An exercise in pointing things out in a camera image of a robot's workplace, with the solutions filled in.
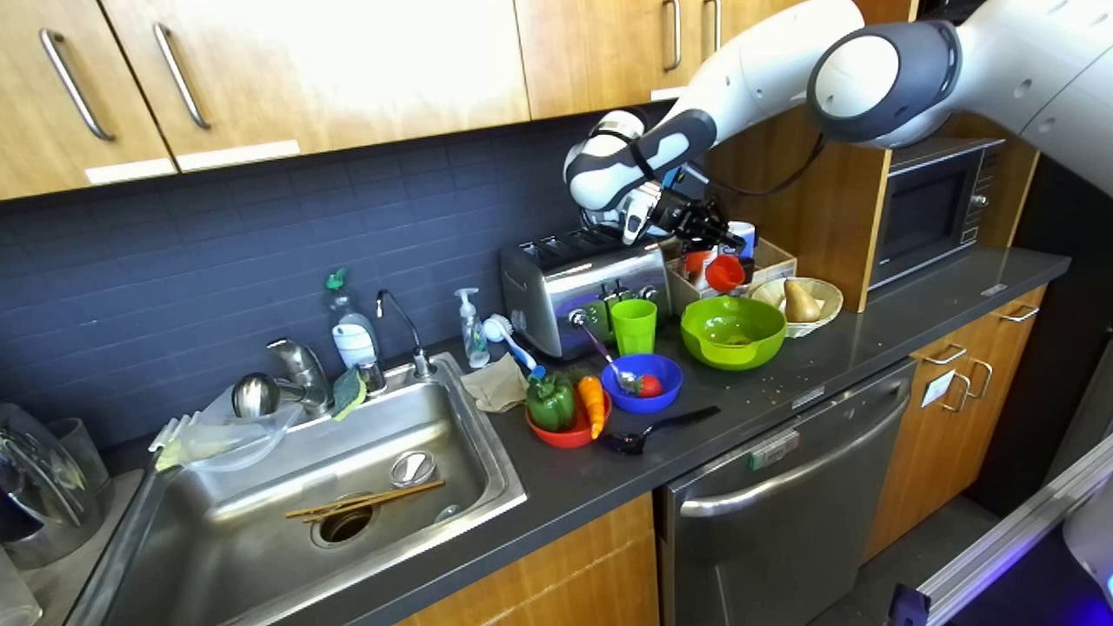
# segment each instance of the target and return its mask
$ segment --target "stainless steel sink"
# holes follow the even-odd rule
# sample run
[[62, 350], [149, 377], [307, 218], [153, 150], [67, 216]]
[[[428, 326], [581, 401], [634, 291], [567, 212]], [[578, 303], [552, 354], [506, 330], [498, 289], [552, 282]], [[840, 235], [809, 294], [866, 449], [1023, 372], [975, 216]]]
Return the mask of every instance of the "stainless steel sink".
[[[451, 354], [343, 422], [311, 422], [259, 461], [149, 474], [69, 624], [276, 624], [382, 574], [525, 500], [520, 474], [460, 383]], [[363, 522], [290, 510], [393, 490], [428, 474], [437, 490], [380, 503]]]

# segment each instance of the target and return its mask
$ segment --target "dark blue backsplash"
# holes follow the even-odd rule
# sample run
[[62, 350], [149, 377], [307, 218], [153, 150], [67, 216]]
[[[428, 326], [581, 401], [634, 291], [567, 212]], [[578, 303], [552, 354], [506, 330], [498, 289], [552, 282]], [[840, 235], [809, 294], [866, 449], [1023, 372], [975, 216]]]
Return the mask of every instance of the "dark blue backsplash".
[[[96, 445], [149, 439], [291, 337], [341, 369], [325, 276], [393, 289], [428, 344], [451, 289], [501, 309], [498, 247], [567, 229], [559, 161], [594, 118], [420, 138], [96, 191], [0, 202], [0, 401], [81, 414]], [[382, 322], [386, 357], [409, 349]]]

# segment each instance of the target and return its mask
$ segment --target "sponge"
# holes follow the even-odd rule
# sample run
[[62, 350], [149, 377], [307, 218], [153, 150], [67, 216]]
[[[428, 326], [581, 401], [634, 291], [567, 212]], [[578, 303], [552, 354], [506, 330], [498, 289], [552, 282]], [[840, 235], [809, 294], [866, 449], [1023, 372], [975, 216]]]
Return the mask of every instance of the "sponge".
[[370, 383], [357, 369], [335, 380], [335, 422], [343, 422], [370, 395]]

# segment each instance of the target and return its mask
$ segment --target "black countertop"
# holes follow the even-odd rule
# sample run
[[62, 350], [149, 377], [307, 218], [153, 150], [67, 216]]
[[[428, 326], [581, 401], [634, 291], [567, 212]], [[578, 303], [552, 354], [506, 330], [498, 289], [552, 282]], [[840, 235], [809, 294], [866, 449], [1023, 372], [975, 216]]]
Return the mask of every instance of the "black countertop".
[[699, 364], [683, 349], [680, 322], [663, 321], [658, 350], [683, 360], [684, 372], [684, 389], [667, 414], [707, 402], [721, 402], [721, 414], [653, 435], [645, 454], [620, 454], [605, 445], [549, 449], [523, 423], [523, 410], [493, 414], [489, 422], [515, 460], [530, 500], [430, 554], [311, 605], [291, 624], [398, 624], [782, 423], [800, 401], [840, 392], [1063, 270], [1068, 257], [979, 247], [877, 291], [866, 314], [843, 314], [831, 326], [787, 342], [778, 357], [760, 372]]

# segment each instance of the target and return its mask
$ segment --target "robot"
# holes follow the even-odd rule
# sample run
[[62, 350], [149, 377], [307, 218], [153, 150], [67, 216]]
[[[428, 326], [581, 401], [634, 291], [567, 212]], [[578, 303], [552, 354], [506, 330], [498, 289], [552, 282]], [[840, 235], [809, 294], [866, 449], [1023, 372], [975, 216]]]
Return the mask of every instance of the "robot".
[[732, 37], [645, 129], [608, 111], [562, 161], [587, 223], [712, 241], [693, 168], [725, 138], [790, 107], [809, 107], [827, 138], [904, 145], [954, 111], [975, 111], [1113, 196], [1113, 0], [987, 0], [962, 23], [864, 29], [852, 0], [804, 0]]

